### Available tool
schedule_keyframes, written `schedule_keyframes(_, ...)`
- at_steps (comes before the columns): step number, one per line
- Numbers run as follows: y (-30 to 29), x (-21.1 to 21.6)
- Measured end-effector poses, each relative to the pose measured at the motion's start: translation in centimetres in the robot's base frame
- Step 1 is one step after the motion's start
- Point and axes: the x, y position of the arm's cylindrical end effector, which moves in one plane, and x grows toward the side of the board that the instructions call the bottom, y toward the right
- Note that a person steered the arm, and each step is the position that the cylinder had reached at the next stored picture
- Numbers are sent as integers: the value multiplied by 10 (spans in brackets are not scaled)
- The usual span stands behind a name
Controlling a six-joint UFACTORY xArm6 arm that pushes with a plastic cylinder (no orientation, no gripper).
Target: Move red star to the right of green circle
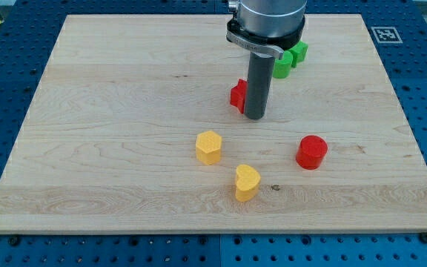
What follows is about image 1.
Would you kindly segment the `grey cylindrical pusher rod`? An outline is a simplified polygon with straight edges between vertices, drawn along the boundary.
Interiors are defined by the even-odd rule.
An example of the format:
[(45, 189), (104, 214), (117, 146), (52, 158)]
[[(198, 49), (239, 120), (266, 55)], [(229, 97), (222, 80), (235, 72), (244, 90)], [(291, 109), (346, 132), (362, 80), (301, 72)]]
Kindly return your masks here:
[(249, 119), (265, 115), (275, 58), (250, 52), (244, 114)]

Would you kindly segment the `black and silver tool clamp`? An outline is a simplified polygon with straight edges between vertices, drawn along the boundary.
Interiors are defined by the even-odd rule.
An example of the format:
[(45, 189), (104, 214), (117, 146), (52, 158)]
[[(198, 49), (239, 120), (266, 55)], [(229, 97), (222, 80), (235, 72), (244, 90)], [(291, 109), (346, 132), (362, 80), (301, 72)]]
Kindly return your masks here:
[(265, 37), (248, 32), (240, 26), (236, 19), (231, 19), (227, 23), (226, 39), (228, 42), (234, 43), (252, 53), (265, 54), (275, 59), (281, 59), (285, 50), (289, 50), (300, 41), (304, 26), (305, 17), (303, 16), (299, 27), (295, 31), (285, 36)]

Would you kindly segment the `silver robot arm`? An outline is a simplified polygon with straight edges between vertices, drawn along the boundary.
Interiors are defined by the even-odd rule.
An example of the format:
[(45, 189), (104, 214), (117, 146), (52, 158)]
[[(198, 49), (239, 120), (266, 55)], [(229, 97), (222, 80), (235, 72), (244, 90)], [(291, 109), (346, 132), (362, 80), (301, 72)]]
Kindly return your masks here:
[(236, 0), (228, 2), (232, 19), (226, 39), (250, 52), (244, 114), (265, 115), (276, 60), (296, 45), (305, 26), (306, 0)]

